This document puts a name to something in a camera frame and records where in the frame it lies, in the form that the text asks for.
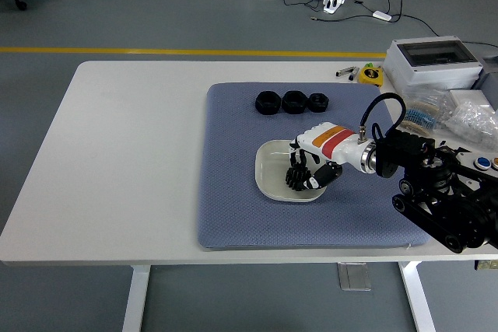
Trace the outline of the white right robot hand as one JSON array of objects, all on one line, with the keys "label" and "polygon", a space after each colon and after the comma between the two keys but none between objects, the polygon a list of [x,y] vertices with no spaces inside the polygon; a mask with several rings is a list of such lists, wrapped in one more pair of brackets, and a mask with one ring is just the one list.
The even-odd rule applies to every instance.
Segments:
[{"label": "white right robot hand", "polygon": [[342,175],[348,163],[362,173],[374,173],[375,144],[347,128],[323,122],[289,143],[286,184],[295,191],[319,190]]}]

